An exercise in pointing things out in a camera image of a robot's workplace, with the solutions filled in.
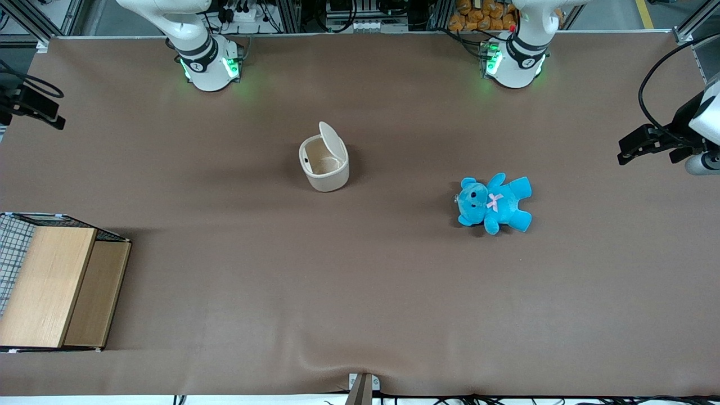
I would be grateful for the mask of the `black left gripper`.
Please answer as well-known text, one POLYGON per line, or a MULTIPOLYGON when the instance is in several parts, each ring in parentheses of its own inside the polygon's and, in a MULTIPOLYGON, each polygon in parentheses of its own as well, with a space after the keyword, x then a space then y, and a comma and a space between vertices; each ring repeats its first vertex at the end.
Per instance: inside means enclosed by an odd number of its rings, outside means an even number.
POLYGON ((641 125, 632 133, 619 140, 618 162, 620 166, 646 154, 669 151, 672 164, 677 164, 693 155, 707 152, 704 138, 689 126, 699 110, 704 92, 699 92, 674 113, 673 120, 666 125, 641 125))

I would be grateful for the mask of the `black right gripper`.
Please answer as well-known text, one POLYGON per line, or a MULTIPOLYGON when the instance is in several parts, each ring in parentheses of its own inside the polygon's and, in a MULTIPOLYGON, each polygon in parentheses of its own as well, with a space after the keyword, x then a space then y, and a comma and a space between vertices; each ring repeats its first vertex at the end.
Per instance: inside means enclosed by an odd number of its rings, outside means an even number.
POLYGON ((28 85, 20 88, 20 104, 17 102, 18 89, 1 85, 1 125, 7 127, 13 117, 34 118, 55 128, 64 130, 65 118, 59 115, 59 104, 28 85))

